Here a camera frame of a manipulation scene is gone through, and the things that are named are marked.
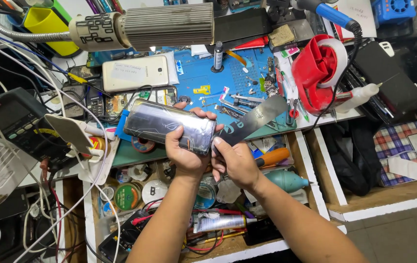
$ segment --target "yellow pen holder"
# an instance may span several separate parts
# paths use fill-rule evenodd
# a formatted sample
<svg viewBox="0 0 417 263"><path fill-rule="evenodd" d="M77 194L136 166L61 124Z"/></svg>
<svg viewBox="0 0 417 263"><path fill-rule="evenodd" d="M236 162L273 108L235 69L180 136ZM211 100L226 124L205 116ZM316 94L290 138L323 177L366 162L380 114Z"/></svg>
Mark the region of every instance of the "yellow pen holder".
<svg viewBox="0 0 417 263"><path fill-rule="evenodd" d="M32 33L69 31L68 25L53 10L46 8L30 8L23 26ZM73 42L46 42L46 44L64 58L75 57L82 52Z"/></svg>

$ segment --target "orange screwdriver handle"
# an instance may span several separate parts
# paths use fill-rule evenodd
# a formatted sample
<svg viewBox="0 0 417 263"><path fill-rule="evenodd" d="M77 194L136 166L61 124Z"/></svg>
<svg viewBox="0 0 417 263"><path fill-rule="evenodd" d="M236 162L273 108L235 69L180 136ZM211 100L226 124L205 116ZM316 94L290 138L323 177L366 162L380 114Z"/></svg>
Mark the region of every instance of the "orange screwdriver handle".
<svg viewBox="0 0 417 263"><path fill-rule="evenodd" d="M261 168L264 166L274 165L280 161L289 158L290 151L287 148L276 149L272 152L267 152L263 156L256 159L257 167Z"/></svg>

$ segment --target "white samsung phone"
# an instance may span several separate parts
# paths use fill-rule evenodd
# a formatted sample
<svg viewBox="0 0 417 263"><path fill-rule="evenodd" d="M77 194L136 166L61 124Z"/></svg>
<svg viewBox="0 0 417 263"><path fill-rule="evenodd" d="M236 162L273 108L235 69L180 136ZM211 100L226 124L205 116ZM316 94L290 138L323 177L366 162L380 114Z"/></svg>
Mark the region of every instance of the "white samsung phone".
<svg viewBox="0 0 417 263"><path fill-rule="evenodd" d="M103 63L103 89L122 92L143 85L169 85L168 62L165 56L139 57Z"/></svg>

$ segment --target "checkered cloth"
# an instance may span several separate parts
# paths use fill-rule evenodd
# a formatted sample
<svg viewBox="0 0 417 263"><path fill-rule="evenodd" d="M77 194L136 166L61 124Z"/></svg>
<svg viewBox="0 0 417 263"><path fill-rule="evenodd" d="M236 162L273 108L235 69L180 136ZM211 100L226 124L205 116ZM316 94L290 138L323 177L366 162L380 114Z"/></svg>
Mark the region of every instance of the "checkered cloth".
<svg viewBox="0 0 417 263"><path fill-rule="evenodd" d="M380 160L398 154L399 152L414 150L408 136L417 134L417 121L400 124L390 128L382 128L374 136L374 144L377 157ZM417 154L414 152L403 153L400 158L417 162ZM389 172L387 160L381 161L381 186L393 186L401 183L414 181L405 176L396 175Z"/></svg>

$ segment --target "sponge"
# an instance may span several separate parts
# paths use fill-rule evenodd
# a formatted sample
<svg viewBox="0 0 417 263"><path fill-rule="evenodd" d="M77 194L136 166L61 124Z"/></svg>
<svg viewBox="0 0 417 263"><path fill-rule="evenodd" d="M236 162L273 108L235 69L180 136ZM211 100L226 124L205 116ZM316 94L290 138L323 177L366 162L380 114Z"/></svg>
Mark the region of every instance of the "sponge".
<svg viewBox="0 0 417 263"><path fill-rule="evenodd" d="M294 34L288 25L283 25L275 29L268 35L274 47L281 46L294 40Z"/></svg>

